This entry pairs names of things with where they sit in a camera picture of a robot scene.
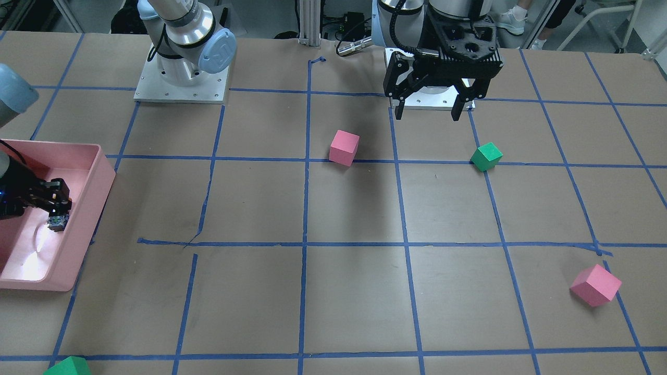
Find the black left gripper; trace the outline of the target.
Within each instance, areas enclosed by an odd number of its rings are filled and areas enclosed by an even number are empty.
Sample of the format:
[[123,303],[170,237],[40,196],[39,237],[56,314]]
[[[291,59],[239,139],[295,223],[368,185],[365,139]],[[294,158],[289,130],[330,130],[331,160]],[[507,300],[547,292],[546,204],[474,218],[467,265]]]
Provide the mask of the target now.
[[[398,101],[396,120],[402,119],[405,102],[423,87],[455,87],[452,120],[459,121],[464,106],[486,96],[491,79],[503,67],[497,28],[490,14],[384,14],[383,45],[396,48],[391,55],[383,88],[386,97]],[[398,76],[412,73],[400,83]]]

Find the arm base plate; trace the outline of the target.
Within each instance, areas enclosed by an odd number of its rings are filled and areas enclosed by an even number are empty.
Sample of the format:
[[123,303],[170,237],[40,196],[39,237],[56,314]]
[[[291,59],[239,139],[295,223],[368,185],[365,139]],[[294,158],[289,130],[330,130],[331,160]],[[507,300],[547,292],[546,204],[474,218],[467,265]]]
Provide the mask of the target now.
[[[400,50],[396,48],[386,48],[385,49],[385,62],[386,66],[389,67],[389,62],[391,55],[394,52],[399,52]],[[404,66],[408,66],[406,72],[401,73],[396,81],[396,84],[404,81],[410,73],[412,73],[412,55],[410,53],[402,52],[405,56],[408,56],[408,61],[403,63]],[[405,100],[403,109],[405,110],[443,110],[451,111],[453,108],[453,103],[455,98],[458,95],[458,92],[455,87],[423,87],[418,92],[412,93]],[[391,107],[395,108],[398,105],[398,96],[392,97]],[[474,101],[468,102],[464,105],[464,110],[472,111],[476,108],[476,103]]]
[[224,71],[211,74],[185,59],[167,59],[156,53],[144,64],[134,99],[147,103],[223,104],[235,56],[236,50]]

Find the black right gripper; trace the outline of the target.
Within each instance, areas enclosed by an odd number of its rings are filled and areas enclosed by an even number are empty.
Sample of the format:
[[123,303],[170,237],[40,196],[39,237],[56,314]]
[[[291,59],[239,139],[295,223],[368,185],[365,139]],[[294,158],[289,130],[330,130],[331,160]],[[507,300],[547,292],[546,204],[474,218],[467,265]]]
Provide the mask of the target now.
[[2,151],[1,218],[21,217],[26,207],[36,207],[48,213],[70,210],[70,189],[62,178],[47,181],[38,178],[25,164]]

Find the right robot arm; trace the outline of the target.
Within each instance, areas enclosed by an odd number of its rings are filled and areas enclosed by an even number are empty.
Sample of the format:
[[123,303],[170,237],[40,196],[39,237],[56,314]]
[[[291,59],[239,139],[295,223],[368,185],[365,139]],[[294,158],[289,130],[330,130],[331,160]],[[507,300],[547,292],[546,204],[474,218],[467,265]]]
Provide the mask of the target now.
[[[237,51],[236,36],[225,26],[226,12],[216,15],[198,1],[139,1],[138,13],[152,48],[135,88],[136,102],[224,102]],[[72,206],[64,180],[39,178],[24,156],[2,141],[2,219],[36,207],[64,223]]]

